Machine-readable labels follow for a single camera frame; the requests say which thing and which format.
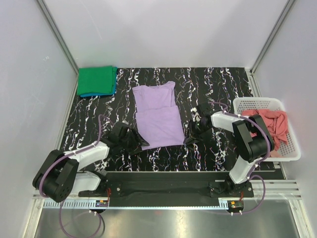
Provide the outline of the purple t shirt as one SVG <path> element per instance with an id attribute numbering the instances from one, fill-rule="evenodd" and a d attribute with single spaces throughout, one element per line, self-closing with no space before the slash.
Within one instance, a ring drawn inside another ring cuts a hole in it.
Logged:
<path id="1" fill-rule="evenodd" d="M 173 81 L 132 88 L 137 130 L 148 143 L 142 150 L 183 145 L 185 136 L 174 88 Z"/>

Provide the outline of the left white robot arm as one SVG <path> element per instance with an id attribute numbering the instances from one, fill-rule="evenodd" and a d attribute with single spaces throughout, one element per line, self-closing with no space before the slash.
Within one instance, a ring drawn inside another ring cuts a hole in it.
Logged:
<path id="1" fill-rule="evenodd" d="M 99 187 L 105 177 L 98 172 L 84 172 L 83 168 L 121 150 L 137 154 L 145 146 L 149 146 L 149 142 L 136 129 L 118 122 L 105 136 L 99 136 L 97 141 L 79 150 L 52 150 L 35 175 L 32 186 L 43 197 L 55 202 L 81 192 L 101 195 Z"/>

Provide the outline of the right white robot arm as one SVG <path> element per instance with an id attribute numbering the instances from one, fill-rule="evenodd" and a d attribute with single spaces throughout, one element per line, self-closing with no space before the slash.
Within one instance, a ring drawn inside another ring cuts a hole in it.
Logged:
<path id="1" fill-rule="evenodd" d="M 196 113 L 188 123 L 184 144 L 202 141 L 211 128 L 229 131 L 235 139 L 239 157 L 229 172 L 229 184 L 246 182 L 252 171 L 274 150 L 274 141 L 260 115 L 239 116 L 226 112 L 205 116 Z"/>

